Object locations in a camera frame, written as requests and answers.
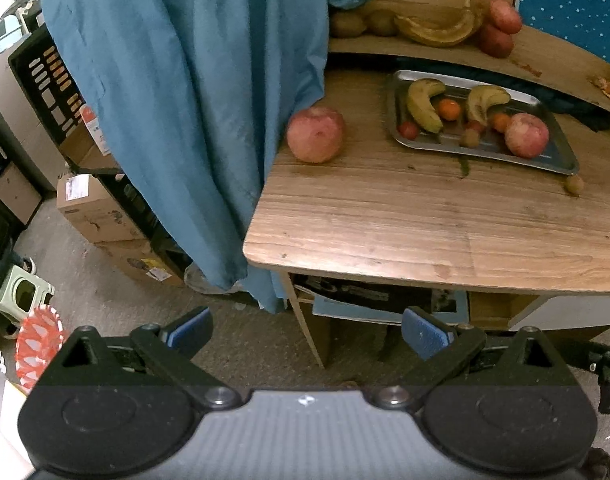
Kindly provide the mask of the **small red cherry tomato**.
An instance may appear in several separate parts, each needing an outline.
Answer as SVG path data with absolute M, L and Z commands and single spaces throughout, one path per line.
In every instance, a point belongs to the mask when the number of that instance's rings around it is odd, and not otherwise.
M 404 139 L 414 141 L 419 136 L 421 129 L 415 122 L 401 122 L 397 126 L 397 132 Z

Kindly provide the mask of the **large red apple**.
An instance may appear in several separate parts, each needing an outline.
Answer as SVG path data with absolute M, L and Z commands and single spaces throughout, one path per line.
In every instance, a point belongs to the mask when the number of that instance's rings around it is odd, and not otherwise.
M 515 156 L 527 159 L 544 153 L 549 138 L 547 125 L 537 116 L 528 113 L 513 115 L 504 133 L 509 151 Z

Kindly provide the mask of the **yellow banana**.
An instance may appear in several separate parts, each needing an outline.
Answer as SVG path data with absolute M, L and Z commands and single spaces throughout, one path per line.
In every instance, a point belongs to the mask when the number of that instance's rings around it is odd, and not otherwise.
M 441 132 L 443 122 L 431 99 L 445 91 L 445 84 L 438 79 L 422 78 L 410 84 L 406 101 L 408 112 L 422 130 L 434 134 Z
M 487 126 L 488 110 L 497 105 L 508 104 L 511 96 L 506 89 L 492 84 L 479 84 L 473 87 L 465 101 L 466 116 L 470 122 Z

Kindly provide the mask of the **red white patterned object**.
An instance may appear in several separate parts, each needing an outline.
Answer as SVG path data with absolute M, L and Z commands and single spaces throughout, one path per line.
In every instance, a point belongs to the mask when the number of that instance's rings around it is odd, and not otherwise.
M 32 307 L 21 323 L 14 354 L 16 373 L 26 392 L 36 385 L 66 338 L 68 334 L 54 307 L 49 304 Z

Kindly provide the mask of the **green plastic stool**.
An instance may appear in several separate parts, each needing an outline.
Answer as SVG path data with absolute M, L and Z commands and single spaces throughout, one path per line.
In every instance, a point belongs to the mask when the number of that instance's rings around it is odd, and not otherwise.
M 19 325 L 35 307 L 49 304 L 55 291 L 36 273 L 13 264 L 0 280 L 0 314 Z

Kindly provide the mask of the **brown longan fruit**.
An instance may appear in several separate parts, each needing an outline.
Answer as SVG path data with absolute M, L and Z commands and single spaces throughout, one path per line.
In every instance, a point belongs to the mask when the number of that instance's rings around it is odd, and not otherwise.
M 462 148 L 477 148 L 480 144 L 480 133 L 473 128 L 466 128 L 460 136 Z

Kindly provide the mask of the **orange tangerine near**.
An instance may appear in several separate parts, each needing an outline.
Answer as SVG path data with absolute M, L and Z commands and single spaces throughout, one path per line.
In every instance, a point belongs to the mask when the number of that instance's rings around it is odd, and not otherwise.
M 505 133 L 506 128 L 508 128 L 511 122 L 511 116 L 506 113 L 495 113 L 489 119 L 489 125 L 492 130 L 495 130 L 499 133 Z

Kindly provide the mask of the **orange tangerine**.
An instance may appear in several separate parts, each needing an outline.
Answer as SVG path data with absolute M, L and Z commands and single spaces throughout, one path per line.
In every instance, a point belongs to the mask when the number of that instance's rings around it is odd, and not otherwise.
M 435 108 L 439 117 L 445 122 L 455 122 L 462 113 L 461 105 L 452 99 L 441 99 L 437 102 Z
M 489 119 L 489 125 L 492 130 L 495 130 L 499 133 L 505 133 L 506 128 L 508 128 L 511 122 L 511 116 L 506 113 L 495 113 Z

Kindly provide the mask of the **steel tray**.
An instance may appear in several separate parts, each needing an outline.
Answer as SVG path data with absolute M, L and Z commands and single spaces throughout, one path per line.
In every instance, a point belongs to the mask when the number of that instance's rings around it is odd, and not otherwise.
M 578 160 L 553 114 L 535 96 L 454 76 L 398 70 L 386 122 L 416 150 L 502 160 L 571 176 Z

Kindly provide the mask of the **orange tangerine far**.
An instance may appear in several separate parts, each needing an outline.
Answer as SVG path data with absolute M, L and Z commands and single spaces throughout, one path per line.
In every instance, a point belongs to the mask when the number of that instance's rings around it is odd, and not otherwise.
M 435 108 L 439 117 L 445 122 L 455 122 L 462 113 L 461 105 L 452 99 L 441 99 L 437 102 Z

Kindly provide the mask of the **red apple at table edge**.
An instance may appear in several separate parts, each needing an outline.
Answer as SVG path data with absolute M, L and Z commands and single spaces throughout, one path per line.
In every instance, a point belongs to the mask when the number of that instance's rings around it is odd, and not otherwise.
M 323 164 L 340 154 L 345 120 L 332 108 L 308 107 L 292 116 L 285 138 L 296 159 L 307 164 Z

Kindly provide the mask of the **black plastic crate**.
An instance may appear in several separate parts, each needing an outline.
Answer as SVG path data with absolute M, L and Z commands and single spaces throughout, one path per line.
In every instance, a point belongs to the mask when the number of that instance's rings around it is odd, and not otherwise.
M 104 155 L 84 125 L 85 104 L 45 26 L 9 55 L 14 78 L 46 129 L 52 144 L 77 174 L 119 174 L 112 155 Z

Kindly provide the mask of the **red apple on shelf lower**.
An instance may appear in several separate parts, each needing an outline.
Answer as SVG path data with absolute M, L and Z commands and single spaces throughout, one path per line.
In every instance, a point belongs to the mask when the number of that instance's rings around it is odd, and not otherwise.
M 491 24 L 484 24 L 477 32 L 476 46 L 492 58 L 509 58 L 514 42 L 506 32 Z

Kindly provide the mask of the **red apple on shelf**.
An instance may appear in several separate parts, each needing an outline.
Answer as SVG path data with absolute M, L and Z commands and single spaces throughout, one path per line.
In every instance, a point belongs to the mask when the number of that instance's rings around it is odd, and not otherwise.
M 477 32 L 476 46 L 492 58 L 509 58 L 514 42 L 506 32 L 491 24 L 484 24 Z
M 515 35 L 522 29 L 521 15 L 506 0 L 490 0 L 488 18 L 491 25 L 508 35 Z

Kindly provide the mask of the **overripe banana bunch on shelf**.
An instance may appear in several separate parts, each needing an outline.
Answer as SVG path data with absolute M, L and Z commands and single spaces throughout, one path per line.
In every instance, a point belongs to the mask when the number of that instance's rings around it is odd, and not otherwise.
M 478 32 L 483 21 L 483 9 L 472 0 L 463 0 L 457 20 L 449 24 L 441 25 L 414 16 L 394 16 L 394 25 L 401 36 L 435 48 L 451 48 L 462 44 Z

